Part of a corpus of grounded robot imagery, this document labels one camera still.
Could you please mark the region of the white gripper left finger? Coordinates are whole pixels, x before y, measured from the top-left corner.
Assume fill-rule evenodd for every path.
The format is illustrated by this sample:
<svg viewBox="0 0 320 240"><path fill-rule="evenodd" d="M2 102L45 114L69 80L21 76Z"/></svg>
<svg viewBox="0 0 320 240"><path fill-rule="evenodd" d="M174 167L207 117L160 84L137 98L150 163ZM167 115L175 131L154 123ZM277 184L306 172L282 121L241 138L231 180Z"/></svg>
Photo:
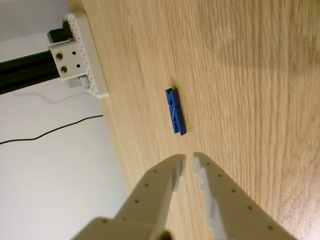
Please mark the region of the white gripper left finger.
<svg viewBox="0 0 320 240"><path fill-rule="evenodd" d="M186 155L174 154L147 170L115 219L146 227L147 238L156 240L165 230L172 195L178 190L185 167Z"/></svg>

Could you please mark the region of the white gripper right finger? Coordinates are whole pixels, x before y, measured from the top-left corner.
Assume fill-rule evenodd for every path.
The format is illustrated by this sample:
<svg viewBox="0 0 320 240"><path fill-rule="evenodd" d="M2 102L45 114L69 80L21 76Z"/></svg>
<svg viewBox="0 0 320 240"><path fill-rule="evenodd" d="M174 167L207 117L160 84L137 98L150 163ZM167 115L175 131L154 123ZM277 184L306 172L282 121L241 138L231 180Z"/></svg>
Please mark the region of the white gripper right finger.
<svg viewBox="0 0 320 240"><path fill-rule="evenodd" d="M193 173L204 194L207 222L215 240L292 240L212 159L193 154Z"/></svg>

